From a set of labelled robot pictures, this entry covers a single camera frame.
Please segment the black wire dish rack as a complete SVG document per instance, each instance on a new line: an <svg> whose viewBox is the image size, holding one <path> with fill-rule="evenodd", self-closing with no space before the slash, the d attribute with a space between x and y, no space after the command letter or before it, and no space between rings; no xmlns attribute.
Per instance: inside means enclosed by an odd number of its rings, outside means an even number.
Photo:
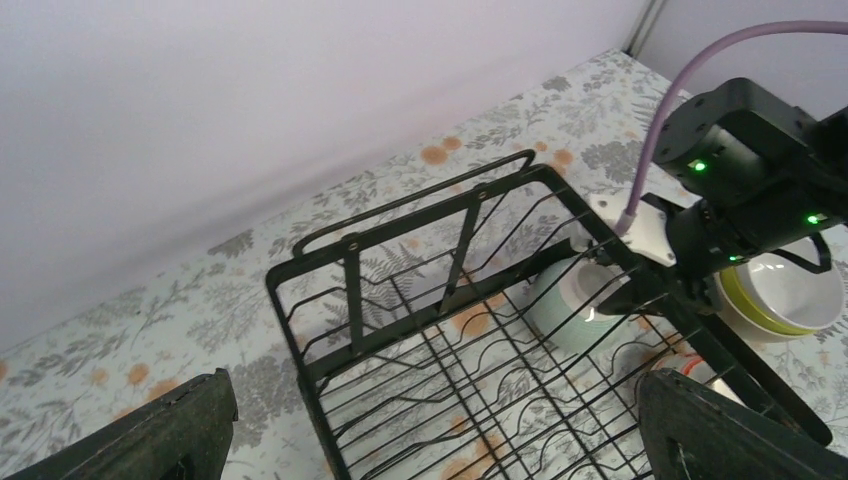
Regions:
<svg viewBox="0 0 848 480"><path fill-rule="evenodd" d="M715 318L699 317L594 208L525 150L297 241L265 283L337 479L647 479L637 390L658 359L705 357L753 409L830 429ZM533 281L610 266L640 304L585 347L530 320Z"/></svg>

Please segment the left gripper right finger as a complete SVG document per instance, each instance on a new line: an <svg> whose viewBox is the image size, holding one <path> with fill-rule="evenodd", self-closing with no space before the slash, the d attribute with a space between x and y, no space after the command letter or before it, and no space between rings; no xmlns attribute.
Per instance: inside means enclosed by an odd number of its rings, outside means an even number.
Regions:
<svg viewBox="0 0 848 480"><path fill-rule="evenodd" d="M845 479L847 458L695 382L654 370L638 386L656 479Z"/></svg>

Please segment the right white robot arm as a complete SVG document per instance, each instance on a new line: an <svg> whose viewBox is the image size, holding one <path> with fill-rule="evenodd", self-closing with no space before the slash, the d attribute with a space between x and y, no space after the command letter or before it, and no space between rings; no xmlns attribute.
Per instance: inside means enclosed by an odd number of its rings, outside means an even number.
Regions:
<svg viewBox="0 0 848 480"><path fill-rule="evenodd" d="M847 113L817 120L745 78L729 80L661 123L652 163L696 196L681 207L640 198L626 234L662 289L699 313L719 310L714 275L772 253L821 274L822 233L847 220Z"/></svg>

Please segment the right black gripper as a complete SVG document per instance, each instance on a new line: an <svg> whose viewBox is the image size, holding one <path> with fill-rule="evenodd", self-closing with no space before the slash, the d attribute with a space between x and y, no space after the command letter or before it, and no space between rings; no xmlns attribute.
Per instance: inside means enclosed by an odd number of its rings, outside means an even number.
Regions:
<svg viewBox="0 0 848 480"><path fill-rule="evenodd" d="M632 274L599 305L598 310L604 314L637 313L661 317L671 317L678 309L696 314L715 312L718 299L712 275L749 255L749 239L743 227L747 204L723 205L715 200L701 199L682 208L663 198L641 200L666 214L666 234L676 264L664 267L627 247L644 259L646 272ZM618 238L627 232L636 217L636 210L627 211L629 205L628 199L612 227Z"/></svg>

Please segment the pale green bowl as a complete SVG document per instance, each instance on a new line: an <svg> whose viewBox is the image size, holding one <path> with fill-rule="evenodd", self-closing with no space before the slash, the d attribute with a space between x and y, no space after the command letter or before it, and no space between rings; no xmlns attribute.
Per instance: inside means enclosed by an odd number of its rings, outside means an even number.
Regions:
<svg viewBox="0 0 848 480"><path fill-rule="evenodd" d="M533 281L526 318L565 355L580 354L593 344L602 349L612 342L621 317L603 314L598 307L624 285L619 273L586 259L559 261Z"/></svg>

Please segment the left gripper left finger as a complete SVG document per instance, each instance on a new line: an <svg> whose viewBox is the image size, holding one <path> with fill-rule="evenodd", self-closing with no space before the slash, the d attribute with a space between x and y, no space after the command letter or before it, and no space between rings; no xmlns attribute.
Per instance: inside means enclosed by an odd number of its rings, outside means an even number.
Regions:
<svg viewBox="0 0 848 480"><path fill-rule="evenodd" d="M201 374L12 479L219 479L238 420L229 372Z"/></svg>

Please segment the beige bowl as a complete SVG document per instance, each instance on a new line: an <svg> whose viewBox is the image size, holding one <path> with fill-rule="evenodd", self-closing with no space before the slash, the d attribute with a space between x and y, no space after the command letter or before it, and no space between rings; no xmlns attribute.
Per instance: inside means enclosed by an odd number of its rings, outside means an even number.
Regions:
<svg viewBox="0 0 848 480"><path fill-rule="evenodd" d="M800 336L784 335L767 330L746 317L731 301L719 280L715 280L722 307L718 316L740 338L749 342L782 343L800 339Z"/></svg>

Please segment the yellow-green bowl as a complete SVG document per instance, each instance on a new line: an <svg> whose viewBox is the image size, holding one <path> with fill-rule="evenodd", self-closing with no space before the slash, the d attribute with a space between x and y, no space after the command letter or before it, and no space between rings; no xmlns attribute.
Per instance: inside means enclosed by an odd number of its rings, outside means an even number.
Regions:
<svg viewBox="0 0 848 480"><path fill-rule="evenodd" d="M732 303L755 324L775 333L793 336L808 336L815 330L787 325L772 319L760 308L742 288L738 275L733 269L726 269L714 275L719 280Z"/></svg>

